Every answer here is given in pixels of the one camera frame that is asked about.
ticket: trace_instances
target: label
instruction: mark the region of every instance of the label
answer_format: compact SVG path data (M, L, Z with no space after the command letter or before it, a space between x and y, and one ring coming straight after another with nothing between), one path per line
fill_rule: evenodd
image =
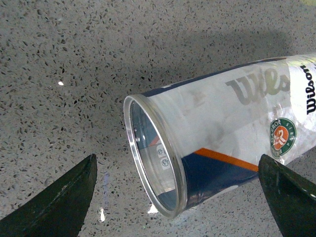
M310 120L316 113L316 64L309 60L289 63L291 105L299 122Z
M275 158L287 153L296 139L296 128L287 118L277 118L270 124L270 148Z

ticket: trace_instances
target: white label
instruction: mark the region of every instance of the white label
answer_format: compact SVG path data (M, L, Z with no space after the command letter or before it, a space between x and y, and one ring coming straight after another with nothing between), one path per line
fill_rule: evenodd
M316 65L309 60L289 64L291 77L291 104L296 119L305 122L316 113Z

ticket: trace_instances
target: green circular emblem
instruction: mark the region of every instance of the green circular emblem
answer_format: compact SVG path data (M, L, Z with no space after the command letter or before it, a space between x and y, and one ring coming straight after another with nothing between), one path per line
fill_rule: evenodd
M287 153L296 139L296 128L287 118L277 118L270 124L270 148L275 158Z

